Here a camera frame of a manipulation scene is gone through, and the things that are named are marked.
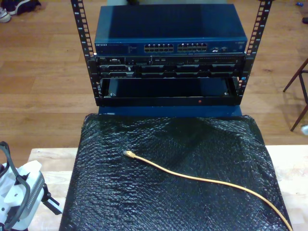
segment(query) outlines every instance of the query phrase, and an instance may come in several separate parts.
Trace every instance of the white sneaker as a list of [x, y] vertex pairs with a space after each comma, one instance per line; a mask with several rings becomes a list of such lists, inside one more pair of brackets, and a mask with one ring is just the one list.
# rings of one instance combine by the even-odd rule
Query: white sneaker
[[7, 23], [10, 21], [11, 16], [6, 12], [5, 9], [0, 7], [0, 23]]

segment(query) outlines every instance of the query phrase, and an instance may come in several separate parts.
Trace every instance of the black metal frame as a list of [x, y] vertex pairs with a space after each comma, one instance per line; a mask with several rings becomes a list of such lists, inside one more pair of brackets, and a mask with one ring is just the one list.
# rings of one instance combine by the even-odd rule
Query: black metal frame
[[302, 91], [304, 94], [304, 99], [305, 99], [305, 103], [306, 106], [303, 109], [302, 113], [299, 115], [299, 117], [297, 118], [296, 122], [294, 123], [293, 127], [291, 128], [291, 131], [294, 131], [294, 129], [296, 128], [296, 126], [299, 124], [299, 122], [302, 120], [302, 118], [305, 116], [305, 114], [308, 112], [308, 95], [307, 95], [307, 91], [306, 91], [306, 87], [305, 87], [305, 83], [303, 80], [303, 76], [302, 73], [306, 73], [308, 74], [307, 70], [304, 70], [304, 68], [308, 65], [308, 58], [304, 61], [304, 63], [301, 65], [301, 67], [297, 70], [297, 72], [294, 74], [294, 76], [291, 78], [291, 80], [289, 81], [289, 83], [287, 84], [287, 86], [285, 86], [285, 88], [283, 89], [283, 92], [285, 92], [289, 86], [291, 86], [291, 84], [294, 82], [294, 80], [299, 77], [299, 81], [300, 81], [300, 85], [302, 87]]
[[257, 50], [268, 19], [273, 0], [261, 0], [257, 12], [254, 29], [245, 55], [245, 64], [239, 74], [237, 94], [222, 97], [158, 97], [158, 98], [117, 98], [109, 95], [110, 79], [103, 79], [98, 75], [97, 60], [93, 52], [89, 27], [83, 0], [71, 0], [72, 8], [78, 28], [79, 38], [87, 64], [91, 85], [98, 106], [175, 106], [175, 105], [239, 105], [251, 73]]

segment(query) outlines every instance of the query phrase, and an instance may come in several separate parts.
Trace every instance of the white object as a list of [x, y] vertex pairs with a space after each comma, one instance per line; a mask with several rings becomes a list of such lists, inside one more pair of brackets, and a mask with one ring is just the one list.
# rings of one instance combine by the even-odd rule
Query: white object
[[0, 23], [7, 23], [10, 21], [11, 16], [6, 12], [5, 9], [0, 7]]
[[[19, 218], [20, 221], [13, 226], [15, 230], [25, 230], [28, 228], [43, 198], [45, 180], [40, 172], [41, 167], [42, 165], [35, 160], [17, 169], [21, 176], [29, 174], [26, 182], [30, 186], [30, 198]], [[2, 224], [4, 224], [10, 208], [20, 205], [26, 193], [26, 188], [21, 184], [15, 185], [15, 182], [16, 177], [12, 169], [9, 168], [0, 179], [0, 223]]]
[[303, 126], [301, 130], [304, 133], [304, 135], [308, 136], [308, 125]]

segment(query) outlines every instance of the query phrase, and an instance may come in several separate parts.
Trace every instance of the gray cable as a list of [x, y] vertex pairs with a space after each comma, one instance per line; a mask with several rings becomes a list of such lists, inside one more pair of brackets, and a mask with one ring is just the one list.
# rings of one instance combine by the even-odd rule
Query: gray cable
[[20, 204], [17, 212], [15, 213], [15, 215], [13, 216], [13, 218], [11, 219], [11, 221], [9, 223], [4, 224], [4, 229], [5, 230], [10, 230], [16, 224], [16, 222], [19, 220], [21, 214], [23, 213], [23, 211], [24, 211], [24, 209], [26, 207], [26, 204], [27, 204], [27, 202], [29, 200], [29, 197], [30, 197], [30, 186], [19, 175], [17, 169], [15, 168], [15, 165], [13, 163], [13, 160], [11, 158], [11, 155], [10, 155], [9, 151], [5, 147], [3, 147], [1, 145], [0, 145], [0, 149], [4, 152], [4, 154], [5, 154], [6, 158], [7, 158], [7, 161], [8, 161], [8, 163], [9, 163], [11, 169], [12, 169], [12, 172], [16, 176], [16, 180], [19, 181], [26, 188], [26, 193], [25, 193], [24, 199], [23, 199], [22, 203]]

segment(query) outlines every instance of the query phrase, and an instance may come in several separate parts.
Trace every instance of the black padded surface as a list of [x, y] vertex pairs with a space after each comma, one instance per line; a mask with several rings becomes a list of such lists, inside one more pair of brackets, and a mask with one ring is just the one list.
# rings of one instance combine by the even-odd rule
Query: black padded surface
[[178, 173], [247, 187], [288, 218], [270, 156], [251, 117], [89, 115], [60, 230], [288, 230], [253, 195], [169, 175], [124, 156], [124, 150]]

